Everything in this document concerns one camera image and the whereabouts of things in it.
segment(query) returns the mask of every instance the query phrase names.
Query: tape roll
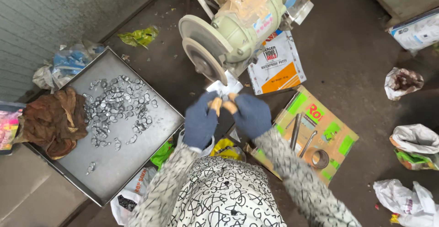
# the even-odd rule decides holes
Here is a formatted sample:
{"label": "tape roll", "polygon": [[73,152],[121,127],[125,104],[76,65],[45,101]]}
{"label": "tape roll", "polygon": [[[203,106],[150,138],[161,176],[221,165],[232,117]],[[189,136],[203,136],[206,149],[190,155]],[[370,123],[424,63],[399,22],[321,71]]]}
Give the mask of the tape roll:
{"label": "tape roll", "polygon": [[308,148],[303,158],[307,163],[315,168],[326,168],[329,164],[328,153],[314,147]]}

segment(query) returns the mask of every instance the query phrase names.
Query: berger home shield logo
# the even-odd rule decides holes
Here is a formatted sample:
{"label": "berger home shield logo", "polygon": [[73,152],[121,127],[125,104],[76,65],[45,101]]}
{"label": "berger home shield logo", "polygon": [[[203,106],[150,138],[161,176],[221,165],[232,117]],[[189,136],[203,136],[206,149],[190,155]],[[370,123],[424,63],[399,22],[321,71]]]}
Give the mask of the berger home shield logo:
{"label": "berger home shield logo", "polygon": [[277,58],[276,47],[272,46],[264,50],[264,56],[267,61]]}

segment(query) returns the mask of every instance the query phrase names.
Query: sleeve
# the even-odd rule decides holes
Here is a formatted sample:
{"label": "sleeve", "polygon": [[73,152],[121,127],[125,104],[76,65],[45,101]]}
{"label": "sleeve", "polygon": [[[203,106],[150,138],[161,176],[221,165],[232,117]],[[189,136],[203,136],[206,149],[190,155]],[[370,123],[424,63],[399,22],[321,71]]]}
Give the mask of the sleeve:
{"label": "sleeve", "polygon": [[179,192],[198,152],[179,144],[149,184],[149,192],[133,210],[129,227],[167,226]]}
{"label": "sleeve", "polygon": [[310,226],[361,226],[345,204],[321,182],[311,166],[295,155],[288,140],[283,139],[276,128],[253,141],[273,163],[274,170],[283,178],[293,202]]}

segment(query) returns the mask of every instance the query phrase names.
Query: blue knit glove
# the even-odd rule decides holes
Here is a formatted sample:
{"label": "blue knit glove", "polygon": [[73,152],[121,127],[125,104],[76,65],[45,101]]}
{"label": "blue knit glove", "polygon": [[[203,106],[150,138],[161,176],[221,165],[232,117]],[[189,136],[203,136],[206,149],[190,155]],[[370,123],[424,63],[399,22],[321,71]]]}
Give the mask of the blue knit glove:
{"label": "blue knit glove", "polygon": [[255,139],[271,128],[270,107],[252,95],[242,94],[234,99],[238,112],[233,114],[236,125],[250,139]]}
{"label": "blue knit glove", "polygon": [[194,105],[186,109],[183,143],[200,149],[199,152],[211,141],[217,128],[217,113],[207,106],[217,96],[217,92],[205,92]]}

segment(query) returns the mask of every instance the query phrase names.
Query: grey wall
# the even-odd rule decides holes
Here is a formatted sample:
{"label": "grey wall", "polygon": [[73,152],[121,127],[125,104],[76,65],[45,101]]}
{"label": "grey wall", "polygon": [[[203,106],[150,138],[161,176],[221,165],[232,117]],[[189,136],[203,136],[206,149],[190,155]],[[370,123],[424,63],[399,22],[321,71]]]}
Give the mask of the grey wall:
{"label": "grey wall", "polygon": [[148,1],[0,0],[0,100],[35,94],[32,76],[60,44],[99,41]]}

